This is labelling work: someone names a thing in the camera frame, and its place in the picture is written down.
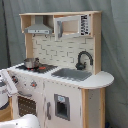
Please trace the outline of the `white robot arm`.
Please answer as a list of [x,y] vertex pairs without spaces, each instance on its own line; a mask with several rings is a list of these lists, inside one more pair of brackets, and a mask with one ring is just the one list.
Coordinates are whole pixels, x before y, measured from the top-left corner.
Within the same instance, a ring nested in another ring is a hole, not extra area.
[[[8,98],[18,92],[6,69],[0,70],[0,110],[9,105]],[[21,118],[0,122],[0,128],[41,128],[38,118],[26,114]]]

